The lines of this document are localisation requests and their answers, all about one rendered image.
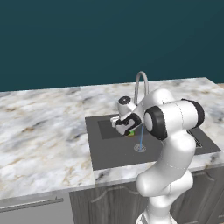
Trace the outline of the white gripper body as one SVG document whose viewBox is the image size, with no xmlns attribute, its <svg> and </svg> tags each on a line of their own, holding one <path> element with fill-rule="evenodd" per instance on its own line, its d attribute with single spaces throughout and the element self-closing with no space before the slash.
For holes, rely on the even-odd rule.
<svg viewBox="0 0 224 224">
<path fill-rule="evenodd" d="M 117 130 L 117 132 L 123 136 L 128 135 L 129 133 L 125 133 L 125 131 L 128 129 L 128 126 L 125 126 L 124 124 L 120 125 L 116 122 L 120 120 L 119 116 L 114 116 L 110 119 L 111 126 Z"/>
</svg>

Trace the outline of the dark grey sink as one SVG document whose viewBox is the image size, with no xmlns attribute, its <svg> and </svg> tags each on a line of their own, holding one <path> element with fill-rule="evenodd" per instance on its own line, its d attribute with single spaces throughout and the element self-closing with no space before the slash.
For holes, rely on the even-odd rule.
<svg viewBox="0 0 224 224">
<path fill-rule="evenodd" d="M 143 145 L 146 151 L 136 152 L 134 146 L 140 144 L 142 125 L 135 129 L 134 136 L 122 136 L 111 126 L 110 119 L 114 116 L 116 114 L 85 118 L 93 170 L 157 161 L 163 143 L 143 127 Z"/>
</svg>

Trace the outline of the blue water stream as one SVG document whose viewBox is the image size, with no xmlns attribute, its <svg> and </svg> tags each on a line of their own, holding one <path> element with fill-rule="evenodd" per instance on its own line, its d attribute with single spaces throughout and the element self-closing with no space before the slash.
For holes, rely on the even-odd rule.
<svg viewBox="0 0 224 224">
<path fill-rule="evenodd" d="M 141 137 L 140 137 L 140 144 L 139 144 L 140 151 L 142 151 L 142 147 L 143 147 L 143 138 L 144 138 L 144 125 L 142 125 L 142 129 L 141 129 Z"/>
</svg>

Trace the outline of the round sink drain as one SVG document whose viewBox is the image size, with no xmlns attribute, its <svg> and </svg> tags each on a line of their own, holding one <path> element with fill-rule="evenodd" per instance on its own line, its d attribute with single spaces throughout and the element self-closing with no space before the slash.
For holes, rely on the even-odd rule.
<svg viewBox="0 0 224 224">
<path fill-rule="evenodd" d="M 134 146 L 134 150 L 135 150 L 136 152 L 141 152 L 141 153 L 143 153 L 143 152 L 146 151 L 146 147 L 145 147 L 144 145 L 142 145 L 142 144 L 136 144 L 136 145 Z"/>
</svg>

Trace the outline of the silver curved tap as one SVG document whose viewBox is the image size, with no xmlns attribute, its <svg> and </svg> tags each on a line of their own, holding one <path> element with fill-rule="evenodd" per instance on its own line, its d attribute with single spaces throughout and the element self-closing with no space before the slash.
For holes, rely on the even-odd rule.
<svg viewBox="0 0 224 224">
<path fill-rule="evenodd" d="M 144 96 L 146 96 L 149 93 L 148 77 L 145 72 L 140 71 L 136 75 L 136 85 L 135 85 L 135 94 L 134 94 L 134 104 L 135 105 L 137 105 L 139 81 L 140 81 L 141 77 L 143 78 L 143 83 L 144 83 Z"/>
</svg>

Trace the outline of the dark wood cupboard door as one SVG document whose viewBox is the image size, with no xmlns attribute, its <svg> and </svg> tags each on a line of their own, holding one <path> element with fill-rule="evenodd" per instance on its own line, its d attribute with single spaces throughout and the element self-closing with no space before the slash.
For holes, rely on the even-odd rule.
<svg viewBox="0 0 224 224">
<path fill-rule="evenodd" d="M 74 224 L 135 224 L 147 206 L 134 182 L 69 193 Z"/>
<path fill-rule="evenodd" d="M 220 224 L 219 207 L 224 207 L 224 166 L 194 171 L 193 186 L 171 207 L 178 224 Z"/>
</svg>

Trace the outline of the grey dishwasher front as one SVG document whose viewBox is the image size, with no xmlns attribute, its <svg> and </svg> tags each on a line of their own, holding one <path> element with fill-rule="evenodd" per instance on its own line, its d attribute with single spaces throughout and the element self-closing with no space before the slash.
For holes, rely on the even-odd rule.
<svg viewBox="0 0 224 224">
<path fill-rule="evenodd" d="M 0 199 L 0 207 L 14 206 L 40 200 L 63 198 L 64 201 L 45 206 L 35 206 L 0 213 L 0 224 L 74 224 L 74 218 L 67 192 L 35 194 L 24 197 Z"/>
</svg>

